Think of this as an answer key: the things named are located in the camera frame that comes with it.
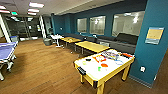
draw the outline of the white table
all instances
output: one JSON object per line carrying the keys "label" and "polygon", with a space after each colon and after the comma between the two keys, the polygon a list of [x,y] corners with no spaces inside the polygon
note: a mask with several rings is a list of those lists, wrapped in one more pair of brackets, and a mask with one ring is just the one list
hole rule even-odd
{"label": "white table", "polygon": [[61,35],[51,35],[51,37],[52,37],[52,39],[54,39],[55,40],[55,43],[57,43],[57,46],[56,47],[61,47],[62,45],[59,45],[59,42],[58,42],[58,40],[60,39],[60,38],[64,38],[64,37],[62,37]]}

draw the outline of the wall sign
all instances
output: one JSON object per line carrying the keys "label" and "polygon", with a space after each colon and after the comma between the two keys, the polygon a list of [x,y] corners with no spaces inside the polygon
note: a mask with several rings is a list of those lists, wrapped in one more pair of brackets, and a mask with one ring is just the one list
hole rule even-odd
{"label": "wall sign", "polygon": [[159,44],[164,28],[149,27],[145,43]]}

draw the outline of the wooden floor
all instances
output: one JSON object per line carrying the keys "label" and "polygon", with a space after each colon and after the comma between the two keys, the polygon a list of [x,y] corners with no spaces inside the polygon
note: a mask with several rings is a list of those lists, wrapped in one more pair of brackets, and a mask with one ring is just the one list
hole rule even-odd
{"label": "wooden floor", "polygon": [[[78,53],[71,49],[45,46],[42,39],[19,42],[15,50],[12,72],[2,68],[4,81],[0,81],[0,94],[96,94],[88,82],[80,83],[80,75],[73,66]],[[161,66],[152,89],[130,78],[121,80],[122,73],[105,83],[104,94],[167,94],[168,66]]]}

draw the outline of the white ceiling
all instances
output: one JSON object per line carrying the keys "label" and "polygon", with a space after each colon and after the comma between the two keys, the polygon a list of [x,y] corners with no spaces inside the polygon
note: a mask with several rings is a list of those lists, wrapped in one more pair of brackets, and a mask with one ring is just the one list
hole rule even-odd
{"label": "white ceiling", "polygon": [[9,11],[16,11],[21,16],[27,16],[29,3],[42,3],[44,7],[39,9],[37,15],[63,15],[66,13],[77,13],[84,10],[116,3],[124,0],[0,0]]}

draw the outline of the table leg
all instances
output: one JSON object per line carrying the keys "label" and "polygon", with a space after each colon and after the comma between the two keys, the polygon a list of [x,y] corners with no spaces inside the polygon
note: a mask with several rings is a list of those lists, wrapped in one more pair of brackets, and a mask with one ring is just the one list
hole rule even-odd
{"label": "table leg", "polygon": [[0,71],[0,79],[1,79],[1,80],[4,80],[4,77],[3,77],[2,74],[1,74],[1,71]]}
{"label": "table leg", "polygon": [[66,47],[67,47],[67,42],[66,42]]}
{"label": "table leg", "polygon": [[104,83],[97,88],[97,94],[103,94]]}
{"label": "table leg", "polygon": [[83,54],[83,47],[82,47],[82,54]]}
{"label": "table leg", "polygon": [[84,83],[84,77],[83,77],[83,75],[81,75],[81,83],[83,84]]}
{"label": "table leg", "polygon": [[124,73],[122,76],[122,80],[126,80],[127,75],[128,75],[128,71],[129,71],[130,65],[128,65],[125,69],[124,69]]}
{"label": "table leg", "polygon": [[12,67],[12,65],[13,65],[13,62],[8,62],[7,64],[8,64],[7,70],[8,70],[8,71],[11,71],[11,67]]}
{"label": "table leg", "polygon": [[75,45],[75,51],[76,51],[76,45]]}
{"label": "table leg", "polygon": [[56,46],[56,47],[61,47],[61,46],[59,45],[58,39],[57,39],[57,46]]}

